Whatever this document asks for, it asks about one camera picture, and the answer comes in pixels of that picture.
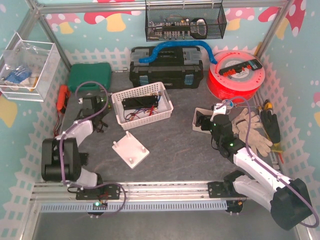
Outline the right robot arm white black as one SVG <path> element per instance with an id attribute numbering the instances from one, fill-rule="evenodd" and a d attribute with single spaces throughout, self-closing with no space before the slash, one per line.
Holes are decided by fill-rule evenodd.
<path id="1" fill-rule="evenodd" d="M 209 133 L 216 143 L 214 150 L 242 169 L 226 176 L 222 192 L 254 200 L 284 230 L 298 224 L 317 228 L 320 218 L 312 206 L 307 185 L 299 178 L 291 179 L 276 171 L 252 151 L 248 140 L 236 137 L 226 105 L 227 102 L 217 103 L 207 114 L 196 109 L 192 126 L 195 131 Z"/>

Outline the white peg base plate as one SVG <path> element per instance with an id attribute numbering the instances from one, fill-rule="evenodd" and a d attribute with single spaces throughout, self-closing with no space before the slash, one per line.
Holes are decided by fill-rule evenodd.
<path id="1" fill-rule="evenodd" d="M 125 136 L 119 141 L 113 141 L 112 149 L 131 169 L 150 154 L 150 151 L 129 131 L 126 131 Z"/>

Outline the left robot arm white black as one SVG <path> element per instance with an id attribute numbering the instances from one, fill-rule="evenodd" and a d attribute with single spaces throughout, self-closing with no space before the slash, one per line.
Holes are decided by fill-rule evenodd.
<path id="1" fill-rule="evenodd" d="M 83 168 L 79 145 L 94 132 L 95 117 L 104 113 L 109 105 L 107 98 L 104 106 L 73 124 L 60 135 L 46 138 L 41 148 L 41 178 L 46 182 L 63 183 L 67 187 L 80 189 L 99 189 L 107 185 L 99 174 Z"/>

